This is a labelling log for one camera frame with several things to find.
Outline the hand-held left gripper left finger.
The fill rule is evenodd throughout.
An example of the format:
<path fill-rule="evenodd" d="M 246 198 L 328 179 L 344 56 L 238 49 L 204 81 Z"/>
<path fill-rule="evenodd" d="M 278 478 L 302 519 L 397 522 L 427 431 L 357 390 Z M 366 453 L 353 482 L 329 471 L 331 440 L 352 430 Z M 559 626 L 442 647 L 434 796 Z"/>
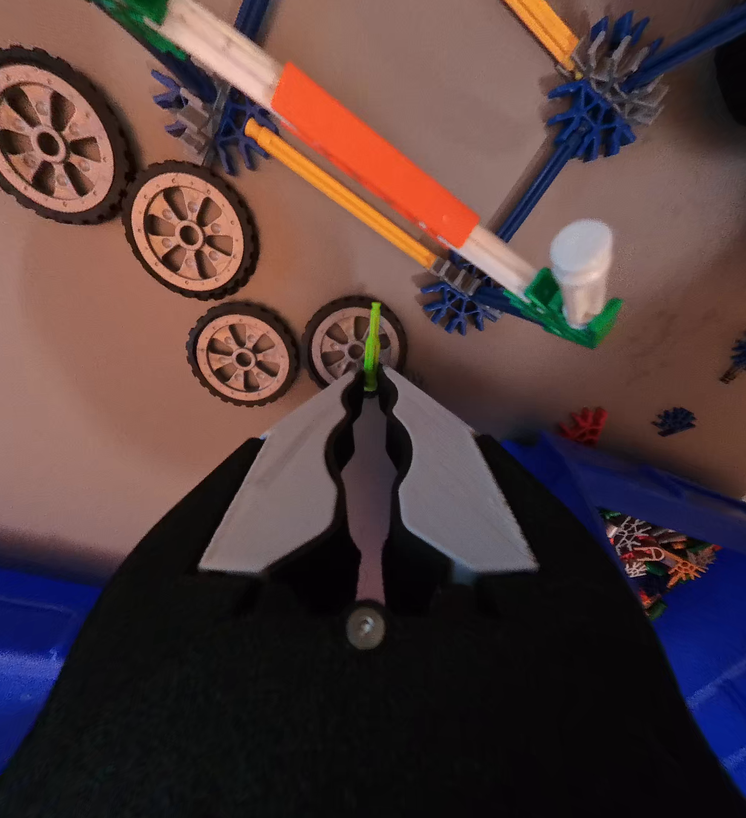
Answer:
<path fill-rule="evenodd" d="M 364 401 L 364 375 L 345 374 L 262 436 L 200 571 L 259 575 L 345 520 L 342 472 Z"/>

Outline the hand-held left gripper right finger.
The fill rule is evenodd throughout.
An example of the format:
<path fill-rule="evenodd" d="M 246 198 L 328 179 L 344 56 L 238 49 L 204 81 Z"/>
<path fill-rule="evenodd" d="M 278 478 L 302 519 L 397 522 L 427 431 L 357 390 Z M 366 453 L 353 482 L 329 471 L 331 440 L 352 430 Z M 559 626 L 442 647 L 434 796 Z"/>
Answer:
<path fill-rule="evenodd" d="M 379 402 L 396 470 L 385 578 L 435 585 L 537 572 L 477 433 L 391 367 L 380 371 Z"/>

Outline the pile of colourful construction pieces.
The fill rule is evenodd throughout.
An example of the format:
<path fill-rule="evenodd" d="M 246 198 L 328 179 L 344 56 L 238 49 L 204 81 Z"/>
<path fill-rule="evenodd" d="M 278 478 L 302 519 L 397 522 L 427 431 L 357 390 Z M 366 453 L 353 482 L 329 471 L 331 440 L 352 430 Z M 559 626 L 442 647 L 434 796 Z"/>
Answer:
<path fill-rule="evenodd" d="M 599 513 L 606 536 L 625 574 L 634 581 L 650 621 L 665 612 L 667 593 L 701 578 L 722 549 L 621 512 L 599 508 Z"/>

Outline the lime green rod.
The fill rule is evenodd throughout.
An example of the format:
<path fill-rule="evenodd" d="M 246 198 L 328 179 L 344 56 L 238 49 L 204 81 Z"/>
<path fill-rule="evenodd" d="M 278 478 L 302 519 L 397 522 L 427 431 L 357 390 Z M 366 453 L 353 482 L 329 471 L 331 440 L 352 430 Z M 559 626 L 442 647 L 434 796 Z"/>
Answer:
<path fill-rule="evenodd" d="M 382 304 L 372 301 L 369 310 L 368 334 L 365 341 L 363 361 L 364 392 L 372 397 L 378 391 L 378 368 L 380 360 L 380 319 Z"/>

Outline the red fan-shaped connector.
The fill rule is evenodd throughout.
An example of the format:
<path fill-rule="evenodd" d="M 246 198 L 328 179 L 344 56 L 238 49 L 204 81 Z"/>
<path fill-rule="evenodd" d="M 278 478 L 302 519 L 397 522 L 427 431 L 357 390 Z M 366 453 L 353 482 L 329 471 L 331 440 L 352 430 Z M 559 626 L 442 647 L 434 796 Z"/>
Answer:
<path fill-rule="evenodd" d="M 559 435 L 577 444 L 597 446 L 602 435 L 608 412 L 601 406 L 583 407 L 570 415 L 568 424 L 559 423 Z"/>

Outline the blue snowflake connector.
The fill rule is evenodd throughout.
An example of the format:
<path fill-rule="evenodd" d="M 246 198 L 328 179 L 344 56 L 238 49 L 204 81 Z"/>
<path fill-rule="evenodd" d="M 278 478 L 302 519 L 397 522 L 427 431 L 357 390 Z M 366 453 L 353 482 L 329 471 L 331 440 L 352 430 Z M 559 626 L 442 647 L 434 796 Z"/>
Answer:
<path fill-rule="evenodd" d="M 674 406 L 658 413 L 652 425 L 657 429 L 659 436 L 668 437 L 694 429 L 696 420 L 696 415 L 689 409 Z"/>

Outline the colourful construction model frame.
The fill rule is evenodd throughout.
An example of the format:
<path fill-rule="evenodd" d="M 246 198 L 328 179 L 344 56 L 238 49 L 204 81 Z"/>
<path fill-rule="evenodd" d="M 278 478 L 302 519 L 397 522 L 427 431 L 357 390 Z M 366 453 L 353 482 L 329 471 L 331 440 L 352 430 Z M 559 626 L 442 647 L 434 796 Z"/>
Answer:
<path fill-rule="evenodd" d="M 622 302 L 606 295 L 613 239 L 582 220 L 553 240 L 540 270 L 509 240 L 572 159 L 615 156 L 633 126 L 662 109 L 664 75 L 746 35 L 746 2 L 674 44 L 643 44 L 649 20 L 633 12 L 596 22 L 579 38 L 547 2 L 505 2 L 567 79 L 549 98 L 568 98 L 553 116 L 556 150 L 497 233 L 449 190 L 401 154 L 292 63 L 281 64 L 256 36 L 268 2 L 242 2 L 228 25 L 198 2 L 93 2 L 150 48 L 176 76 L 215 77 L 246 97 L 237 128 L 250 150 L 277 158 L 347 212 L 432 271 L 462 298 L 536 323 L 595 349 Z"/>

